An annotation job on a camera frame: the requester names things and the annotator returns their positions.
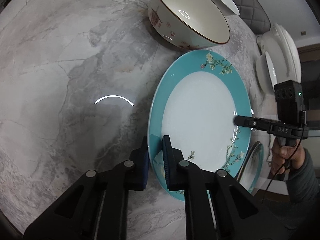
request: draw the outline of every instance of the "table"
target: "table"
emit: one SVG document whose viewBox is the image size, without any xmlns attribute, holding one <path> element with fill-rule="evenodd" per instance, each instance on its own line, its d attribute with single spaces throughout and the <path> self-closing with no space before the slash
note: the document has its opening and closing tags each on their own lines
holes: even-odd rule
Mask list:
<svg viewBox="0 0 320 240">
<path fill-rule="evenodd" d="M 153 29 L 148 1 L 12 0 L 0 14 L 0 209 L 20 231 L 85 171 L 140 146 L 157 84 L 187 52 Z M 255 78 L 255 35 L 238 16 L 227 22 L 230 41 L 210 50 L 238 70 L 254 115 L 275 114 Z M 94 104 L 106 95 L 133 106 Z M 268 147 L 266 133 L 257 140 Z M 150 170 L 147 189 L 130 192 L 128 239 L 185 239 L 184 217 Z"/>
</svg>

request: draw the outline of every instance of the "gray quilted cushion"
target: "gray quilted cushion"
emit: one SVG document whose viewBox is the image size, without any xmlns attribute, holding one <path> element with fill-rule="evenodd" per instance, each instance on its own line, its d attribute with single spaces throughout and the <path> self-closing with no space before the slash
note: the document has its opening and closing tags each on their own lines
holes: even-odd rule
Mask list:
<svg viewBox="0 0 320 240">
<path fill-rule="evenodd" d="M 233 0 L 240 11 L 240 17 L 254 34 L 270 30 L 270 20 L 258 0 Z"/>
</svg>

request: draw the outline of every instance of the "small teal rimmed plate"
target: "small teal rimmed plate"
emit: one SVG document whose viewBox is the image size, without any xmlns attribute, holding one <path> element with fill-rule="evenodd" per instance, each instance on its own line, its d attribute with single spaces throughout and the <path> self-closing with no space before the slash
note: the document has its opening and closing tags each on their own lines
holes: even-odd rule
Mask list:
<svg viewBox="0 0 320 240">
<path fill-rule="evenodd" d="M 165 72 L 153 97 L 148 123 L 151 166 L 161 186 L 184 201 L 183 191 L 167 190 L 162 136 L 201 169 L 238 173 L 250 141 L 250 128 L 233 124 L 234 116 L 251 116 L 248 93 L 236 69 L 208 50 L 178 58 Z"/>
<path fill-rule="evenodd" d="M 252 193 L 261 173 L 264 156 L 263 144 L 255 142 L 248 152 L 237 180 L 250 193 Z"/>
</svg>

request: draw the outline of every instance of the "camera lens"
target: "camera lens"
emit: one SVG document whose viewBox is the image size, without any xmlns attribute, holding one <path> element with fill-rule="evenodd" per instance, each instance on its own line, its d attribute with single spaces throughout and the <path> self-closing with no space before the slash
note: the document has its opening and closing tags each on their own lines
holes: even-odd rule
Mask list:
<svg viewBox="0 0 320 240">
<path fill-rule="evenodd" d="M 287 92 L 285 91 L 284 88 L 281 89 L 281 97 L 282 97 L 283 99 L 285 99 L 285 98 L 287 97 Z"/>
<path fill-rule="evenodd" d="M 276 90 L 276 99 L 278 99 L 279 97 L 280 97 L 280 91 L 279 91 L 279 89 L 278 90 Z"/>
<path fill-rule="evenodd" d="M 292 88 L 289 88 L 289 89 L 288 89 L 288 97 L 289 97 L 289 98 L 292 98 L 292 97 L 293 97 Z"/>
</svg>

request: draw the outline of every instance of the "silver rivet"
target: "silver rivet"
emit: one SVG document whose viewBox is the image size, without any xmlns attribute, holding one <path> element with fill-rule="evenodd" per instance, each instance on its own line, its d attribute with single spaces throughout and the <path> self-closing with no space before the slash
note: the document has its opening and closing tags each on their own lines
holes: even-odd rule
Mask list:
<svg viewBox="0 0 320 240">
<path fill-rule="evenodd" d="M 127 160 L 124 162 L 124 166 L 126 166 L 126 167 L 132 167 L 133 165 L 134 165 L 133 161 Z"/>
<path fill-rule="evenodd" d="M 225 177 L 227 175 L 227 172 L 225 170 L 218 170 L 217 174 L 220 176 L 220 177 Z"/>
<path fill-rule="evenodd" d="M 89 171 L 87 171 L 86 173 L 85 173 L 85 175 L 87 176 L 87 177 L 89 177 L 89 178 L 92 178 L 92 177 L 94 177 L 94 176 L 96 176 L 96 171 L 94 171 L 94 170 L 89 170 Z"/>
<path fill-rule="evenodd" d="M 189 165 L 189 162 L 186 160 L 181 160 L 179 161 L 179 165 L 182 167 L 187 167 Z"/>
</svg>

